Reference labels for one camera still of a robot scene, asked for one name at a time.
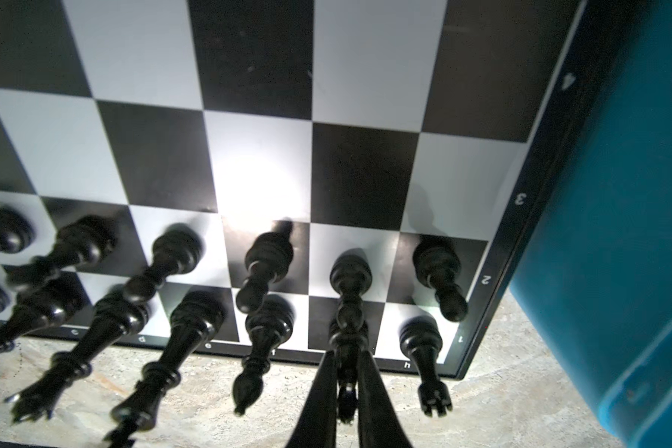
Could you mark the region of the black piece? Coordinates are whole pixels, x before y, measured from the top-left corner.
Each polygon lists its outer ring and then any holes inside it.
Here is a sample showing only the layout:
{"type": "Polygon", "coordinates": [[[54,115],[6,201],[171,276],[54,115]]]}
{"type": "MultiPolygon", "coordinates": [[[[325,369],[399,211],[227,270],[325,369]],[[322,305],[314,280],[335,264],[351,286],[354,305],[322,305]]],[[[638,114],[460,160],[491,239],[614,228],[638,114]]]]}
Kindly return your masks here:
{"type": "Polygon", "coordinates": [[[358,356],[369,343],[362,295],[371,282],[366,259],[355,252],[341,255],[332,266],[330,285],[340,298],[330,323],[330,346],[338,358],[337,416],[343,424],[352,424],[358,409],[358,356]]]}

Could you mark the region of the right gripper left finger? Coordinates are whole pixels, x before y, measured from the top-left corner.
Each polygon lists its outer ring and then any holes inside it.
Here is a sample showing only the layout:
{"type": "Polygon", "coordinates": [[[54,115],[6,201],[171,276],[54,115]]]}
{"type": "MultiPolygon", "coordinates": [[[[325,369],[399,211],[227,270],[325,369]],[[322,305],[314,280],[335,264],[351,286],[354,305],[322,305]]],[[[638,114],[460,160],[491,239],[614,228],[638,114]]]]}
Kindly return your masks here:
{"type": "Polygon", "coordinates": [[[319,364],[287,447],[336,446],[337,382],[336,357],[330,350],[324,354],[319,364]]]}

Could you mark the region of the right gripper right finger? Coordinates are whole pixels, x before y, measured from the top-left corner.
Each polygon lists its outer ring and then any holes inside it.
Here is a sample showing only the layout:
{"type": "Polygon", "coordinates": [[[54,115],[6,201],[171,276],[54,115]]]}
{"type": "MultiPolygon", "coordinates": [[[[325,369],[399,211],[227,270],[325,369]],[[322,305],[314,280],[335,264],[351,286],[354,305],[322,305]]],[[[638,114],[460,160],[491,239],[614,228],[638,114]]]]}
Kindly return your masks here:
{"type": "Polygon", "coordinates": [[[358,442],[364,448],[412,447],[367,350],[358,355],[358,442]]]}

